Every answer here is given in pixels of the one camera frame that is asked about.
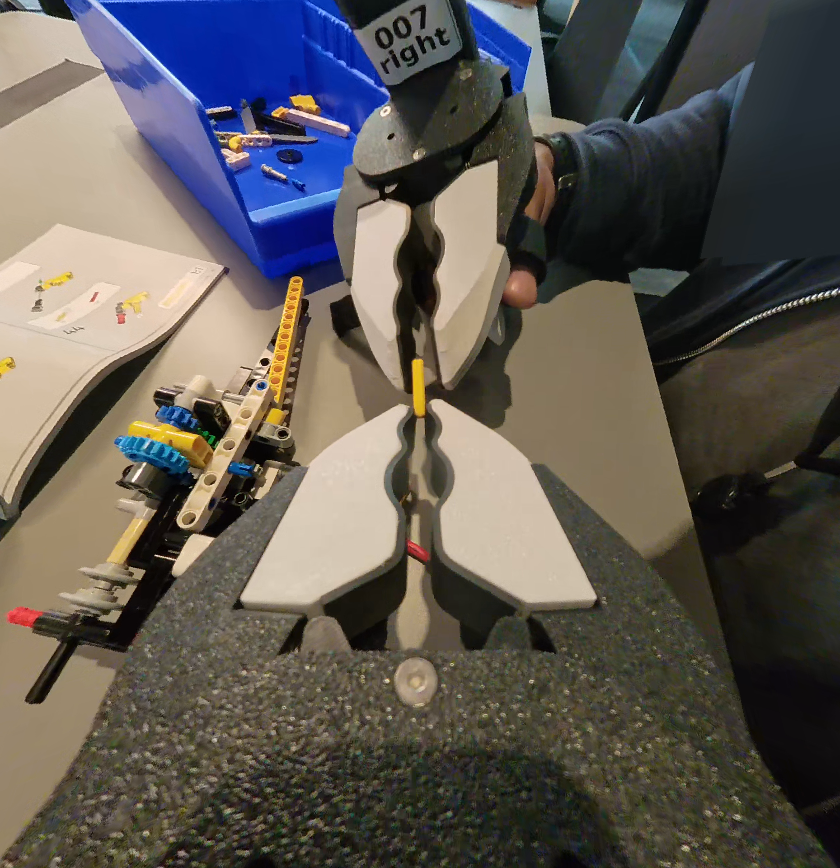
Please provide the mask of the person's right hand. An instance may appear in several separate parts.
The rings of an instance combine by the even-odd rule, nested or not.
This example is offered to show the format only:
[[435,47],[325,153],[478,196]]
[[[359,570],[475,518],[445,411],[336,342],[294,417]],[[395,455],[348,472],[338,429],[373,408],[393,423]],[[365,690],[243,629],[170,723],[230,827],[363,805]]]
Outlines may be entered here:
[[502,293],[502,302],[512,308],[528,309],[537,303],[538,289],[545,277],[545,224],[557,198],[553,150],[544,142],[534,142],[536,183],[525,208],[526,250],[516,252],[511,273]]

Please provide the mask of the lego instruction booklet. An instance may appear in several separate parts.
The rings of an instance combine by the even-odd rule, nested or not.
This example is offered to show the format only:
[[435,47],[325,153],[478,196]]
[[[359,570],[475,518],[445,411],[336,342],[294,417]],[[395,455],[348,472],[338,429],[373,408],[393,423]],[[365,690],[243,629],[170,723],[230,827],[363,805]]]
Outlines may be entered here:
[[0,264],[0,520],[94,386],[169,338],[225,272],[65,225]]

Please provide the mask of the navy zip jacket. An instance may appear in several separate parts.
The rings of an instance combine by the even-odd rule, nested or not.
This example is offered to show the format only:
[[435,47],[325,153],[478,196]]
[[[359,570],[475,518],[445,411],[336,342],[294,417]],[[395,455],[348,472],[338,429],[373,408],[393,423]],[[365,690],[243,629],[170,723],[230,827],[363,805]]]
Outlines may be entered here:
[[[717,350],[751,326],[836,300],[840,300],[840,257],[769,266],[705,263],[643,311],[643,331],[660,391],[687,363]],[[792,462],[797,469],[840,479],[840,415],[827,412],[825,422]],[[840,826],[807,824],[840,866]]]

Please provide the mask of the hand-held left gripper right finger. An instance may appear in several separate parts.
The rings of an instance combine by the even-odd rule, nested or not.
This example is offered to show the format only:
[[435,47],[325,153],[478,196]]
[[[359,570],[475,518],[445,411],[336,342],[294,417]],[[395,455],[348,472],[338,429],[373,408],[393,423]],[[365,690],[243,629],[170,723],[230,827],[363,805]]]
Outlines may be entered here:
[[441,563],[520,613],[588,609],[598,595],[532,463],[441,399],[427,404]]

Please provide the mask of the blue plastic bin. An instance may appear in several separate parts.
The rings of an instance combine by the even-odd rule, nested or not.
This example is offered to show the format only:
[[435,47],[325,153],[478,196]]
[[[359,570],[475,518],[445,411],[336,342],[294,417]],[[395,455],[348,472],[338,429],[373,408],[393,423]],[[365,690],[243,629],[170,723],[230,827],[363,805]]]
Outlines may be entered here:
[[[137,130],[264,276],[339,258],[334,221],[345,169],[389,93],[331,2],[68,6]],[[306,153],[297,169],[304,193],[256,168],[234,174],[204,109],[259,96],[279,105],[295,94],[348,125],[349,140],[321,137]]]

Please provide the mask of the black wristwatch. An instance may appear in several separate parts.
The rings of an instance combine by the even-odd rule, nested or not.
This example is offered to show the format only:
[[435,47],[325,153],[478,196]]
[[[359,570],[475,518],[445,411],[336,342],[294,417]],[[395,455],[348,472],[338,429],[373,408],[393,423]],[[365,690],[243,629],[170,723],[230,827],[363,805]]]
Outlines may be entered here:
[[542,141],[553,155],[552,177],[557,200],[570,204],[578,181],[577,150],[571,137],[565,133],[543,136]]

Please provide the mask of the black and red lego axle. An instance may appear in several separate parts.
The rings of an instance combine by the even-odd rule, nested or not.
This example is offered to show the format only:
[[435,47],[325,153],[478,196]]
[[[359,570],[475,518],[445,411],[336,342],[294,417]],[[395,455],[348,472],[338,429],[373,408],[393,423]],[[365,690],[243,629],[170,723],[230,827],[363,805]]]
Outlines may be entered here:
[[405,540],[407,555],[423,565],[428,565],[430,560],[429,552],[412,537],[414,507],[417,503],[417,494],[412,489],[400,499],[400,506],[405,517]]

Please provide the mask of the cluster of lego beams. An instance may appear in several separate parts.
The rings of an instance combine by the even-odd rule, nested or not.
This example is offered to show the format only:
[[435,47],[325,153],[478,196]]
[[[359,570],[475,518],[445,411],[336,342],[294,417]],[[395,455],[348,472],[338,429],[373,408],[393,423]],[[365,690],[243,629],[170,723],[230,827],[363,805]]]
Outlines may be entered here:
[[256,168],[262,177],[304,193],[297,167],[306,152],[326,141],[347,142],[348,125],[324,116],[309,94],[295,94],[286,104],[271,105],[259,96],[239,105],[204,109],[224,164],[234,174]]

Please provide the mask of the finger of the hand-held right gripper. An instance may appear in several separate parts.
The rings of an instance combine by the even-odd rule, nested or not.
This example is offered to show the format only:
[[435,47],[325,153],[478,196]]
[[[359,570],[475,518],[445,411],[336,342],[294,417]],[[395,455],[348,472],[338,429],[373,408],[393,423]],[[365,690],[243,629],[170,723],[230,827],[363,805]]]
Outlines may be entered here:
[[498,239],[498,175],[497,160],[468,168],[430,209],[441,243],[430,328],[447,390],[458,385],[487,339],[510,274],[507,250]]
[[411,211],[394,200],[376,201],[357,211],[352,298],[376,363],[389,382],[405,385],[396,301],[403,289],[397,255],[409,231]]

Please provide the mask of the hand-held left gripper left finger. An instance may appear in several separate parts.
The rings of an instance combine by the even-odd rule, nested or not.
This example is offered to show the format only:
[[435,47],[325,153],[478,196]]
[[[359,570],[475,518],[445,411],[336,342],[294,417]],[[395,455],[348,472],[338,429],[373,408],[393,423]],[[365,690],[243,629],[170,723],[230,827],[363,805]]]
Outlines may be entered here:
[[388,616],[407,586],[411,408],[395,406],[308,466],[240,597],[244,609]]

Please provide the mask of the partly built lego vehicle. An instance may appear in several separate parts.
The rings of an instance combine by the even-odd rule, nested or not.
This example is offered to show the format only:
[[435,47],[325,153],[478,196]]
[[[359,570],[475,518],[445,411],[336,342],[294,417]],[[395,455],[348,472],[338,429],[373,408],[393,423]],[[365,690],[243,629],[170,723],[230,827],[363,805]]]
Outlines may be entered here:
[[65,609],[6,616],[56,641],[27,704],[46,700],[79,648],[126,652],[174,582],[297,466],[289,422],[309,320],[304,280],[293,276],[252,366],[223,390],[203,376],[158,388],[156,421],[134,422],[116,438],[127,461],[116,507],[130,518],[121,537],[103,562],[80,568],[86,583],[60,594]]

